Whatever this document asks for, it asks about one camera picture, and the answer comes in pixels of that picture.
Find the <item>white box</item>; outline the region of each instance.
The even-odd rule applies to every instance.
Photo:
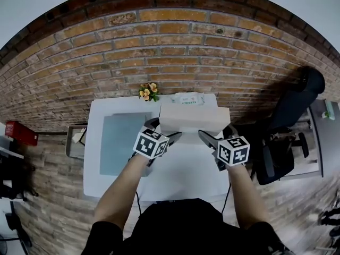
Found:
[[[167,136],[143,126],[138,133],[136,142],[133,146],[133,151],[142,154],[149,159],[154,159],[164,153],[168,142],[169,138]]]
[[[217,158],[233,166],[245,163],[249,157],[250,144],[243,137],[226,139],[218,142]]]
[[[216,136],[230,124],[228,108],[162,103],[160,107],[162,133],[204,130]]]

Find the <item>cardboard box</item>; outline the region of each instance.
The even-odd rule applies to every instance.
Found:
[[[159,122],[163,134],[204,130],[216,136],[230,124],[230,113],[222,107],[162,103]]]

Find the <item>chair backrest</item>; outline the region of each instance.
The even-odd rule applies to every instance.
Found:
[[[324,76],[316,69],[300,69],[299,84],[283,93],[271,115],[267,131],[294,125],[305,110],[314,102],[318,94],[325,90]]]

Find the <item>fiducial marker cube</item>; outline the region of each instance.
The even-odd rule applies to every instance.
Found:
[[[218,142],[217,158],[227,165],[245,163],[249,157],[250,144],[241,136]]]
[[[168,142],[169,138],[167,136],[143,126],[138,133],[133,151],[149,159],[154,159],[164,153]]]

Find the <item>brick wall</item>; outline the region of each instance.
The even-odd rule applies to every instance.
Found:
[[[0,50],[0,120],[60,131],[86,122],[96,98],[212,92],[233,122],[268,115],[301,65],[340,100],[339,53],[267,0],[70,0]]]

